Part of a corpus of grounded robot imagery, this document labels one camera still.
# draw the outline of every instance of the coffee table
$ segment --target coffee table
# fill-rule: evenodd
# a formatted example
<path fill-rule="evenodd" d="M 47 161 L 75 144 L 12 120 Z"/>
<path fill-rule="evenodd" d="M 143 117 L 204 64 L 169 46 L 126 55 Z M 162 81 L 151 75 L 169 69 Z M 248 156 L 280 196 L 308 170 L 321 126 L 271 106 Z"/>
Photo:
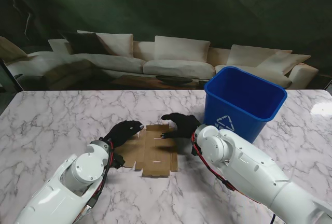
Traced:
<path fill-rule="evenodd" d="M 168 85 L 155 77 L 122 75 L 111 82 L 113 86 L 118 86 L 121 90 L 194 90 L 200 88 L 198 82 L 184 84 L 182 86 Z"/>

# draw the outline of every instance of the black glove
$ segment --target black glove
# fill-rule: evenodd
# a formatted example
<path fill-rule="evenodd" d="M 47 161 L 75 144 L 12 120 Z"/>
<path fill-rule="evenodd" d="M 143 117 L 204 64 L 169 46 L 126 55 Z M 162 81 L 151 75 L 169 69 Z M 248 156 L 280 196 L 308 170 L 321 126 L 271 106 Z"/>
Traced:
<path fill-rule="evenodd" d="M 113 147 L 116 148 L 123 145 L 131 136 L 143 129 L 143 127 L 139 121 L 123 121 L 113 126 L 103 140 L 108 142 L 110 139 Z"/>
<path fill-rule="evenodd" d="M 162 120 L 172 120 L 177 130 L 173 132 L 165 132 L 160 136 L 162 138 L 170 137 L 185 137 L 191 138 L 194 131 L 201 125 L 201 123 L 195 118 L 194 115 L 184 115 L 179 113 L 166 114 L 161 117 Z"/>

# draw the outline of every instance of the sofa cushion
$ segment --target sofa cushion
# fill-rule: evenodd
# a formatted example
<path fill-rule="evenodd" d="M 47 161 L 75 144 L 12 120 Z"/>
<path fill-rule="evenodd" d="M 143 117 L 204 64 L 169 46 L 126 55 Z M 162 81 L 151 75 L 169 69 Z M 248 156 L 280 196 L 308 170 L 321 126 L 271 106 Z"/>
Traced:
<path fill-rule="evenodd" d="M 155 42 L 134 41 L 134 57 L 146 62 L 155 59 Z"/>
<path fill-rule="evenodd" d="M 66 39 L 48 40 L 54 53 L 58 54 L 74 54 L 73 49 Z"/>
<path fill-rule="evenodd" d="M 211 79 L 214 67 L 205 62 L 153 60 L 144 64 L 143 73 L 185 78 Z"/>
<path fill-rule="evenodd" d="M 80 59 L 86 59 L 101 69 L 142 74 L 145 61 L 137 58 L 119 57 L 104 54 L 75 54 Z"/>
<path fill-rule="evenodd" d="M 77 31 L 77 33 L 94 33 L 89 31 Z M 133 34 L 108 34 L 96 33 L 100 42 L 111 55 L 120 57 L 134 57 Z"/>
<path fill-rule="evenodd" d="M 209 41 L 155 36 L 155 59 L 206 62 L 209 46 Z"/>
<path fill-rule="evenodd" d="M 95 33 L 72 33 L 60 31 L 60 34 L 70 43 L 74 54 L 108 54 Z"/>
<path fill-rule="evenodd" d="M 207 63 L 212 66 L 225 65 L 229 57 L 230 49 L 209 48 Z"/>
<path fill-rule="evenodd" d="M 287 74 L 292 68 L 309 59 L 310 55 L 305 54 L 288 54 L 282 51 L 278 51 L 272 56 L 268 57 L 265 61 L 259 64 L 258 68 L 264 68 L 270 71 L 275 71 L 282 75 Z"/>
<path fill-rule="evenodd" d="M 275 54 L 277 49 L 267 49 L 252 46 L 241 46 L 233 45 L 229 57 L 227 60 L 227 65 L 239 65 L 239 66 L 250 66 L 257 67 L 265 59 Z M 281 50 L 286 53 L 291 53 L 291 50 Z"/>
<path fill-rule="evenodd" d="M 4 62 L 9 62 L 26 56 L 23 50 L 6 38 L 0 36 L 0 59 Z"/>
<path fill-rule="evenodd" d="M 229 67 L 228 65 L 219 65 L 216 66 L 216 73 L 218 73 L 220 70 L 222 70 L 224 67 Z M 269 71 L 266 69 L 262 69 L 262 68 L 257 68 L 257 67 L 248 67 L 248 66 L 233 66 L 233 67 L 237 67 L 239 69 L 242 69 L 250 74 L 256 75 L 260 78 L 263 78 L 265 80 L 268 80 L 272 83 L 275 83 L 283 88 L 288 88 L 292 81 L 287 78 L 284 75 L 281 75 L 277 72 L 274 71 Z"/>

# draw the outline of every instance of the cardboard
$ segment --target cardboard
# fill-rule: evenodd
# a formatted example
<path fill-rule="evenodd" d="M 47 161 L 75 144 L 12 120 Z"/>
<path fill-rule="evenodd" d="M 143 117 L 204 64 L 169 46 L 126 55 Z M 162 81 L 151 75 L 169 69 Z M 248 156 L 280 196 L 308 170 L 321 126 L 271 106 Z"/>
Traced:
<path fill-rule="evenodd" d="M 124 145 L 115 149 L 126 161 L 125 167 L 142 170 L 142 176 L 165 177 L 177 171 L 177 148 L 172 138 L 162 139 L 163 132 L 172 131 L 168 124 L 147 125 L 139 135 L 133 136 Z"/>

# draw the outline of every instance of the blue trash bin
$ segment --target blue trash bin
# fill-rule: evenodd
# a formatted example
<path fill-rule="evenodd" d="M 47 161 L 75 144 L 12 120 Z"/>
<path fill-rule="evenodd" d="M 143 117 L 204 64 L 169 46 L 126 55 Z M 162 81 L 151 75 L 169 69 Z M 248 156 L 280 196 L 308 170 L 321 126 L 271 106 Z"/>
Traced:
<path fill-rule="evenodd" d="M 204 123 L 234 131 L 250 143 L 287 98 L 282 87 L 236 67 L 224 67 L 204 89 Z"/>

